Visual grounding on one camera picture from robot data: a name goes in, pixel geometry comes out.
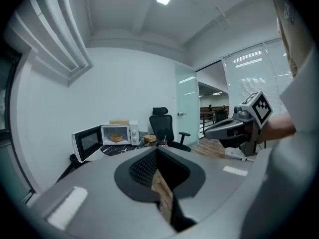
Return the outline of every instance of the glass door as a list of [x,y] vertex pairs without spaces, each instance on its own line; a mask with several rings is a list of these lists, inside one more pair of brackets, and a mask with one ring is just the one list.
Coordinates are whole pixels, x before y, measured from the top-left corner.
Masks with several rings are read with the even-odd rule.
[[[176,78],[176,119],[177,133],[190,133],[185,136],[187,146],[198,144],[199,140],[199,95],[196,72],[179,64],[175,65]],[[180,142],[181,135],[175,136],[175,141]]]

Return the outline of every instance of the open microwave door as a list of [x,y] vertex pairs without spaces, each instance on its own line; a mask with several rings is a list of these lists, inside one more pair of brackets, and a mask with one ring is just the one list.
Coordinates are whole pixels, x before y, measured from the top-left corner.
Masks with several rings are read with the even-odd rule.
[[72,145],[75,156],[79,162],[93,161],[101,158],[103,152],[99,149],[103,146],[101,126],[72,134]]

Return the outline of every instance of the chair armrest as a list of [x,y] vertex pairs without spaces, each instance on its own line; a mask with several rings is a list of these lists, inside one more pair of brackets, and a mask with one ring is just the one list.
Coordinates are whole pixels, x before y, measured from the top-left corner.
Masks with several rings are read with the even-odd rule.
[[179,132],[179,134],[181,134],[181,135],[186,135],[186,136],[190,136],[190,133]]

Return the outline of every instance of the black chair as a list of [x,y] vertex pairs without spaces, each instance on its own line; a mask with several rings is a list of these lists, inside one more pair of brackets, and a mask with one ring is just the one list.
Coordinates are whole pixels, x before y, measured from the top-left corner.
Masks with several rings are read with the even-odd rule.
[[169,147],[190,152],[190,148],[183,144],[185,136],[190,136],[190,134],[179,132],[179,134],[182,135],[180,143],[174,141],[173,118],[167,113],[168,110],[166,107],[153,108],[153,115],[150,116],[151,127],[159,143],[163,141],[166,136]]
[[218,123],[222,120],[225,120],[228,118],[228,113],[227,111],[223,110],[223,109],[220,109],[220,110],[217,110],[216,111],[216,122],[215,123]]

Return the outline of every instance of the basket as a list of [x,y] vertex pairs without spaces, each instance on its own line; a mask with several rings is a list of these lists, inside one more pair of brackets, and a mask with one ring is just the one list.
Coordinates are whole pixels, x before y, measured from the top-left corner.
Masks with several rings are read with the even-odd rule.
[[149,142],[156,141],[156,136],[155,135],[145,135],[144,141],[149,141]]
[[111,141],[113,142],[123,141],[123,136],[121,136],[118,133],[114,133],[111,135]]

